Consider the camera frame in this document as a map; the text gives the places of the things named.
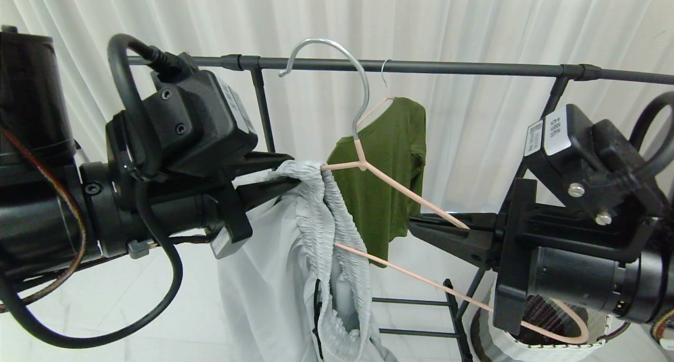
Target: green shirt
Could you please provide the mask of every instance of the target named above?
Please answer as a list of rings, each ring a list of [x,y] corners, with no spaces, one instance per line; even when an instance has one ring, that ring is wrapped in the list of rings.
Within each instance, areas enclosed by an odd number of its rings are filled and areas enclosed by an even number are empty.
[[[394,98],[358,136],[368,162],[421,195],[426,161],[426,110],[421,104]],[[337,142],[328,164],[356,160],[353,136],[346,136]],[[368,252],[388,260],[388,242],[407,235],[407,218],[421,207],[369,171],[350,168],[332,174]]]

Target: floor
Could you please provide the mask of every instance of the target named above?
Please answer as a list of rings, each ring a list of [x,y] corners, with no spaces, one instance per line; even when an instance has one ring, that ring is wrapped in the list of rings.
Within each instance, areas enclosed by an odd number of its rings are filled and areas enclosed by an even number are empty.
[[[234,362],[229,331],[223,326],[215,260],[209,247],[181,245],[185,280],[178,297],[156,321],[138,333],[105,347],[62,350],[30,337],[7,314],[0,316],[1,362]],[[472,268],[414,237],[396,239],[391,259],[442,282],[451,277],[465,291]],[[444,294],[412,281],[393,269],[371,267],[373,295],[443,300]],[[170,282],[170,267],[161,250],[138,260],[120,259],[75,274],[63,289],[31,306],[46,325],[70,336],[93,336],[119,329],[154,307]],[[381,328],[452,331],[447,309],[374,304]],[[454,340],[383,335],[383,344],[401,362],[460,360]],[[591,362],[660,362],[666,359],[639,327],[589,357]]]

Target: white backdrop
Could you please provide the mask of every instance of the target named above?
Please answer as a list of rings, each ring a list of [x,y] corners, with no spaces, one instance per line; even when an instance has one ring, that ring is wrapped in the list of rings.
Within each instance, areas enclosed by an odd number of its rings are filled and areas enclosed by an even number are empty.
[[[75,137],[92,160],[103,160],[104,124],[121,109],[106,62],[106,43],[115,33],[176,54],[283,57],[303,38],[324,36],[362,59],[590,63],[674,73],[671,2],[0,0],[0,22],[53,37]],[[320,45],[299,56],[341,57]],[[250,74],[214,71],[239,92],[262,133]],[[147,70],[134,72],[142,94],[150,94]],[[265,71],[264,77],[277,150],[299,160],[325,160],[335,141],[349,133],[362,100],[358,75],[295,71],[280,79],[276,71]],[[369,78],[377,102],[383,84],[375,73]],[[520,161],[525,130],[539,116],[553,79],[425,74],[387,74],[387,79],[392,95],[419,101],[428,111],[424,196],[447,210],[498,208]],[[609,118],[629,133],[643,106],[666,89],[570,83],[561,104],[575,103],[593,120]],[[669,187],[671,180],[670,170],[662,183]],[[552,201],[544,193],[541,199]],[[401,256],[392,254],[394,261],[414,263],[409,249],[392,247],[396,250]],[[442,254],[438,258],[440,276],[452,276],[465,290],[472,268]]]

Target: robotic arm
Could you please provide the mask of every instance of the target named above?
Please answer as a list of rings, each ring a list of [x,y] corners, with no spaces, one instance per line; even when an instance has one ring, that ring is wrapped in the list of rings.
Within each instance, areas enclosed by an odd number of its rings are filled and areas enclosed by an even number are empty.
[[[153,71],[157,91],[144,100],[127,50]],[[108,61],[125,109],[106,125],[108,162],[85,163],[78,172],[51,39],[15,28],[0,33],[0,311],[58,347],[105,345],[148,324],[180,287],[175,244],[210,243],[218,256],[235,252],[252,235],[246,211],[299,183],[233,186],[235,177],[291,157],[253,152],[257,135],[238,95],[189,55],[115,35]],[[630,140],[607,120],[592,124],[574,105],[529,127],[523,163],[565,208],[536,203],[537,182],[515,179],[501,212],[458,215],[470,230],[427,214],[411,218],[410,230],[498,271],[494,323],[503,330],[519,333],[524,301],[537,293],[659,323],[674,307],[674,285],[669,202],[654,177],[674,159],[673,131],[648,161],[638,148],[657,112],[673,103],[671,93],[654,100]],[[169,237],[193,228],[206,235]],[[27,310],[78,269],[141,257],[156,245],[167,253],[174,280],[134,324],[72,338]],[[38,295],[19,298],[51,280]]]

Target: metal hook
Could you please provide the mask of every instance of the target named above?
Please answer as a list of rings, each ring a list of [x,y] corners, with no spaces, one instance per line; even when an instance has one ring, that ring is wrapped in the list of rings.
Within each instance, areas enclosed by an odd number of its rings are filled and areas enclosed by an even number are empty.
[[[386,62],[388,62],[390,59],[384,60],[383,63],[381,64],[381,79],[383,80],[383,86],[386,88],[386,97],[389,97],[390,95],[388,94],[388,83],[386,83],[386,78],[383,76],[383,67],[386,65]]]
[[[288,58],[288,65],[286,66],[286,69],[279,72],[279,77],[284,77],[293,71],[293,64],[295,58],[297,57],[297,53],[299,52],[299,50],[302,49],[302,47],[305,47],[310,43],[323,43],[324,45],[328,45],[330,47],[334,47],[335,49],[339,50],[339,52],[341,52],[347,58],[349,58],[353,66],[356,67],[356,71],[358,71],[361,74],[361,79],[363,79],[363,90],[364,90],[363,105],[361,105],[361,109],[358,110],[358,113],[356,114],[356,117],[354,117],[353,124],[351,126],[352,128],[351,130],[353,132],[353,140],[357,141],[359,137],[356,125],[358,124],[358,119],[360,119],[360,117],[365,112],[365,109],[368,108],[368,103],[370,101],[370,84],[368,82],[368,76],[365,75],[365,69],[363,68],[363,65],[353,55],[351,55],[349,51],[347,51],[344,47],[342,47],[342,45],[333,40],[327,40],[326,38],[306,38],[305,40],[301,41],[300,43],[297,44],[297,46],[294,47],[293,52],[291,52],[291,56]]]

